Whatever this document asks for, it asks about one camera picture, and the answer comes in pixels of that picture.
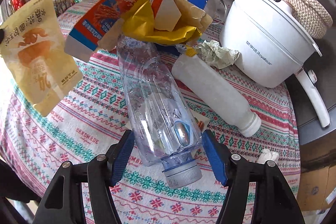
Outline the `white opaque plastic bottle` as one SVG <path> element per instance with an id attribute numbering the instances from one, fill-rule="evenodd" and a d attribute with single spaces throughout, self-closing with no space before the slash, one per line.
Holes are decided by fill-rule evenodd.
<path id="1" fill-rule="evenodd" d="M 180 55 L 171 73 L 243 136 L 251 137 L 260 128 L 261 119 L 248 101 L 197 55 Z"/>

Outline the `yellow snack pouch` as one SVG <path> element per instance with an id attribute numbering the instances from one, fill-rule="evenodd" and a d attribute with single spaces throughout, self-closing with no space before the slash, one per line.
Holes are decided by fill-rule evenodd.
<path id="1" fill-rule="evenodd" d="M 1 56 L 7 68 L 26 100 L 47 116 L 83 77 L 64 51 L 53 0 L 30 0 L 1 29 Z"/>

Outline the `small white paper wad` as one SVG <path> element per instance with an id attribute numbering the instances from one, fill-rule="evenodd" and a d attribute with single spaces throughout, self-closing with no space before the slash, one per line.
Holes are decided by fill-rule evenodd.
<path id="1" fill-rule="evenodd" d="M 256 162 L 259 164 L 265 164 L 268 160 L 272 160 L 273 162 L 278 164 L 279 157 L 280 156 L 278 152 L 264 148 L 262 149 L 261 155 L 259 156 Z"/>

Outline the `yellow snack wrapper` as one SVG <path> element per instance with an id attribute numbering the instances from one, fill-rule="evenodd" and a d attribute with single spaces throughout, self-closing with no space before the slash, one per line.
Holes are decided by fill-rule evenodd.
<path id="1" fill-rule="evenodd" d="M 175 0 L 158 1 L 159 4 L 155 5 L 150 0 L 137 0 L 121 16 L 123 34 L 164 46 L 188 43 L 201 36 L 200 28 L 190 22 L 185 6 Z"/>

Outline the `clear plastic water bottle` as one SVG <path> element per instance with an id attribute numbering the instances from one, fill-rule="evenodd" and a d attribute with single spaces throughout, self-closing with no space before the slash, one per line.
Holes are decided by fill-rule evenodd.
<path id="1" fill-rule="evenodd" d="M 192 151 L 201 131 L 153 43 L 122 37 L 118 64 L 130 126 L 145 166 L 161 163 L 171 189 L 202 177 Z"/>

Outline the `orange blue snack box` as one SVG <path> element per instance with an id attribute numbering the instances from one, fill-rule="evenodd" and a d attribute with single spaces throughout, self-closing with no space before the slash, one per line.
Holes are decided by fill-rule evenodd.
<path id="1" fill-rule="evenodd" d="M 155 5 L 158 0 L 150 0 Z M 213 19 L 204 10 L 186 0 L 175 0 L 187 8 L 190 22 L 195 23 L 201 32 L 212 23 Z M 82 61 L 89 61 L 98 49 L 113 50 L 125 36 L 122 32 L 121 16 L 129 11 L 137 0 L 100 0 L 86 12 L 74 25 L 66 38 L 65 52 Z"/>

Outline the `crumpled pale green paper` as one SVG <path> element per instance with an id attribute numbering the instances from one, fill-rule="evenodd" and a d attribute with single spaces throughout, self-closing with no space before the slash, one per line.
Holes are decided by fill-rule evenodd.
<path id="1" fill-rule="evenodd" d="M 209 42 L 205 40 L 197 44 L 194 49 L 206 64 L 217 69 L 233 65 L 240 56 L 239 51 L 222 47 L 216 40 Z"/>

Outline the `white electric cooking pot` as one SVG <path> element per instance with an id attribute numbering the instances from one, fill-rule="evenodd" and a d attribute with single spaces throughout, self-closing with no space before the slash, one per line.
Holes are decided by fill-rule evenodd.
<path id="1" fill-rule="evenodd" d="M 320 50 L 291 11 L 285 1 L 234 0 L 219 36 L 220 43 L 239 51 L 236 66 L 266 88 L 275 88 L 295 75 L 321 126 L 327 127 L 330 116 L 315 87 L 317 76 L 303 68 L 304 62 Z"/>

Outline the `cardboard box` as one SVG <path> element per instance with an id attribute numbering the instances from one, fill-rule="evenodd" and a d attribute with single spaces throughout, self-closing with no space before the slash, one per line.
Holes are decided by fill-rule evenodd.
<path id="1" fill-rule="evenodd" d="M 335 165 L 301 174 L 297 202 L 302 211 L 326 210 L 335 201 Z"/>

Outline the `patterned tablecloth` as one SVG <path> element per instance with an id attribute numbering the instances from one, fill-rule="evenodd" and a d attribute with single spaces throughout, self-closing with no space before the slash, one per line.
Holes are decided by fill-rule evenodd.
<path id="1" fill-rule="evenodd" d="M 156 45 L 187 44 L 212 19 L 193 16 L 196 7 L 178 5 L 172 31 L 157 32 L 160 0 L 100 0 L 64 38 L 52 0 L 31 0 L 2 25 L 1 54 L 28 101 L 48 114 L 81 79 L 75 59 L 87 61 L 106 40 L 117 50 L 130 129 L 90 162 L 67 161 L 42 198 L 35 223 L 84 223 L 81 186 L 87 183 L 96 223 L 120 223 L 110 189 L 122 178 L 134 147 L 144 165 L 163 165 L 170 188 L 198 181 L 202 174 L 191 153 L 205 149 L 216 179 L 228 188 L 218 223 L 242 223 L 251 182 L 256 183 L 253 223 L 303 223 L 293 192 L 277 164 L 250 162 L 201 131 L 178 85 L 160 61 Z"/>

